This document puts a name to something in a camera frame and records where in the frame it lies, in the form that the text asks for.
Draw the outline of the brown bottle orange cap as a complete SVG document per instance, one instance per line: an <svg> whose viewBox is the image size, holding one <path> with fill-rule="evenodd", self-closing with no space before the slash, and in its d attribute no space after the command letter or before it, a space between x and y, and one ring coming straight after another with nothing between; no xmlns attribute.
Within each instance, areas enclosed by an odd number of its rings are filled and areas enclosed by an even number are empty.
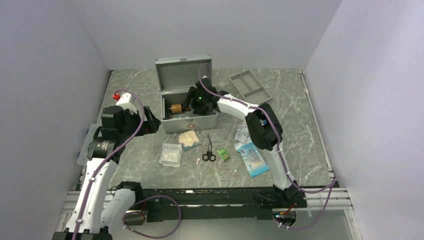
<svg viewBox="0 0 424 240"><path fill-rule="evenodd" d="M171 114L181 114L185 112L189 112L191 108L189 106L185 106L184 104L171 104L169 106L169 112Z"/></svg>

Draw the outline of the grey metal medicine case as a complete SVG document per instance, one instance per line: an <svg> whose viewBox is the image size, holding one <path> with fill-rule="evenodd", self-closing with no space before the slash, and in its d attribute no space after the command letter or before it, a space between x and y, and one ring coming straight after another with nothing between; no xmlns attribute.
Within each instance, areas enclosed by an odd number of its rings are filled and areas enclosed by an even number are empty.
<svg viewBox="0 0 424 240"><path fill-rule="evenodd" d="M191 102L199 80L198 71L212 77L212 57L209 54L157 58L154 62L161 90L161 122L166 133L180 133L190 130L212 129L217 126L218 113L197 115ZM171 114L169 106L184 104L190 111Z"/></svg>

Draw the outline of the clear gauze pad packet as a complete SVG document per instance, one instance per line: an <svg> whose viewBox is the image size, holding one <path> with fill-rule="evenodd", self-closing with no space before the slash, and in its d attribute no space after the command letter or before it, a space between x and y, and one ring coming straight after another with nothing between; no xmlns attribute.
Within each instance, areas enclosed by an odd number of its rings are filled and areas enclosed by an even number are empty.
<svg viewBox="0 0 424 240"><path fill-rule="evenodd" d="M164 167L179 168L182 151L181 144L163 143L159 156L159 163Z"/></svg>

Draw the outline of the grey plastic divider tray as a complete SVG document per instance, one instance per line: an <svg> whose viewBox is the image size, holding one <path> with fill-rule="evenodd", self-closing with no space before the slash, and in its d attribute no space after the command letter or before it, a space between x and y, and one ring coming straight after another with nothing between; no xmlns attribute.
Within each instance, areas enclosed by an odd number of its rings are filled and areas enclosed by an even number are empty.
<svg viewBox="0 0 424 240"><path fill-rule="evenodd" d="M231 75L229 79L245 102L261 105L273 98L250 69Z"/></svg>

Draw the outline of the blue white medical pouch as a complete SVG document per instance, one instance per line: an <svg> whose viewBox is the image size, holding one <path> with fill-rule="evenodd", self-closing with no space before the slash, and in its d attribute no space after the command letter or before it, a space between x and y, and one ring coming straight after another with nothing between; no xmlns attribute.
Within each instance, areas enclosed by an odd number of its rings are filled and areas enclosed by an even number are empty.
<svg viewBox="0 0 424 240"><path fill-rule="evenodd" d="M270 169L249 137L245 142L239 141L236 143L234 148L238 153L240 153L247 171L252 178L259 176Z"/></svg>

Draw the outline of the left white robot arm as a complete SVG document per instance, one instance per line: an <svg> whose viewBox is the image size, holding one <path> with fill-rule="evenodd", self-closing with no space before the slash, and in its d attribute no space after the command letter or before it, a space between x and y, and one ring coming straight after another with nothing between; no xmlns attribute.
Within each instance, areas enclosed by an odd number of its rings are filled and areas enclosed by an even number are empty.
<svg viewBox="0 0 424 240"><path fill-rule="evenodd" d="M132 112L115 105L103 109L101 123L88 145L86 175L74 210L64 230L53 234L54 240L111 240L126 211L144 203L141 184L123 181L111 202L104 205L125 144L132 137L156 133L160 120L147 106Z"/></svg>

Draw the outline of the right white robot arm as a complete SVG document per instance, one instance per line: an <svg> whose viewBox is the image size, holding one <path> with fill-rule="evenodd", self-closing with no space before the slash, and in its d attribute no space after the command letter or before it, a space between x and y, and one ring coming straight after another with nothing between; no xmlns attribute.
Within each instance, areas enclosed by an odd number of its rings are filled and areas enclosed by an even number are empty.
<svg viewBox="0 0 424 240"><path fill-rule="evenodd" d="M274 208L305 208L306 195L289 171L282 140L283 128L268 103L253 104L238 99L227 91L217 91L207 76L189 88L186 101L195 114L208 111L229 114L245 121L250 144L263 150L273 178L273 189L260 191L254 198Z"/></svg>

